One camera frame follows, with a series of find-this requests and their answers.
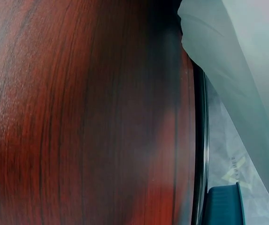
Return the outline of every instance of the white drape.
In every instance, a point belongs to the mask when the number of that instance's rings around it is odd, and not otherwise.
[[[183,0],[182,44],[207,74],[269,192],[269,1]]]

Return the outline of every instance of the mahogany wood grain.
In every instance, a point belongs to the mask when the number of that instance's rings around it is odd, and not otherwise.
[[[190,223],[192,65],[163,0],[0,0],[0,225]]]

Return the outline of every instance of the wooden desk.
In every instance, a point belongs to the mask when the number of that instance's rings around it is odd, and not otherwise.
[[[0,225],[190,221],[194,85],[171,12],[0,0]]]

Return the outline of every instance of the wooden surface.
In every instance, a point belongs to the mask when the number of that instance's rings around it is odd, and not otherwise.
[[[192,66],[163,2],[0,0],[0,225],[189,223]]]

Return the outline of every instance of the white fabric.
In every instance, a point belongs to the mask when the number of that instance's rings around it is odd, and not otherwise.
[[[269,1],[183,0],[182,44],[207,74],[269,192]]]

